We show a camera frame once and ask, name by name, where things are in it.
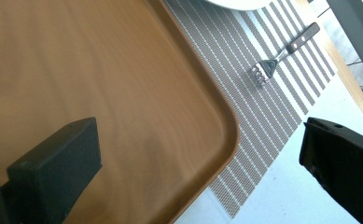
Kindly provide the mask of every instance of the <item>fork handle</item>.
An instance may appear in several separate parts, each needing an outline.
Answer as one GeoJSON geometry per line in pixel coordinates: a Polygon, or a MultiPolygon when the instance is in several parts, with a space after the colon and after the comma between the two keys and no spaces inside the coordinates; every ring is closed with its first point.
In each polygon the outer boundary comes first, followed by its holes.
{"type": "Polygon", "coordinates": [[[292,54],[297,51],[319,31],[320,27],[318,26],[317,22],[310,24],[309,27],[300,36],[298,36],[298,38],[286,46],[286,51],[288,54],[292,54]]]}

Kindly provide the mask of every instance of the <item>tile floor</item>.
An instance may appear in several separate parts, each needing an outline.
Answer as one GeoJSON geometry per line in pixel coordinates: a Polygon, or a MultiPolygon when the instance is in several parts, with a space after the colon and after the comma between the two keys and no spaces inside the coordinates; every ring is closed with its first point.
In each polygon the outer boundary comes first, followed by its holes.
{"type": "Polygon", "coordinates": [[[326,28],[339,53],[343,56],[345,63],[349,64],[348,67],[355,76],[356,81],[360,86],[363,86],[363,63],[361,63],[350,40],[329,8],[327,0],[314,0],[310,5],[315,15],[326,28]]]}

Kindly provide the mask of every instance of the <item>brown tray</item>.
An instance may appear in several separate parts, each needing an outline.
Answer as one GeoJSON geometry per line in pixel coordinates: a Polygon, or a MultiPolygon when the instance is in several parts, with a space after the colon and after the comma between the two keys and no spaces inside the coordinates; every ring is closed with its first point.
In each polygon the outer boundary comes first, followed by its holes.
{"type": "Polygon", "coordinates": [[[103,168],[65,223],[174,221],[238,143],[159,0],[0,1],[0,184],[23,153],[91,116],[103,168]]]}

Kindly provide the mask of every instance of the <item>white plate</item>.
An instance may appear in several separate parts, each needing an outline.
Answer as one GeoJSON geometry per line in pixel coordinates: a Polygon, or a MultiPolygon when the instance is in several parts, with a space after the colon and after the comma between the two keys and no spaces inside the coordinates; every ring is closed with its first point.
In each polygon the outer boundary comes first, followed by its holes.
{"type": "Polygon", "coordinates": [[[236,10],[255,10],[266,7],[272,0],[206,0],[221,7],[236,10]]]}

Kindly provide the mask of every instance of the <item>striped placemat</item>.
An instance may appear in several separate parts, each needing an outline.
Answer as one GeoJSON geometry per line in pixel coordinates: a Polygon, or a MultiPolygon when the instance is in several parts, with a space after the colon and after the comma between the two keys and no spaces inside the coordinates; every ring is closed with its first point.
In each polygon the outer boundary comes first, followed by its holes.
{"type": "Polygon", "coordinates": [[[280,63],[269,84],[263,89],[257,86],[251,67],[276,56],[309,25],[291,1],[275,0],[263,9],[237,11],[203,0],[165,0],[240,123],[239,149],[210,185],[231,217],[336,72],[313,38],[280,63]]]}

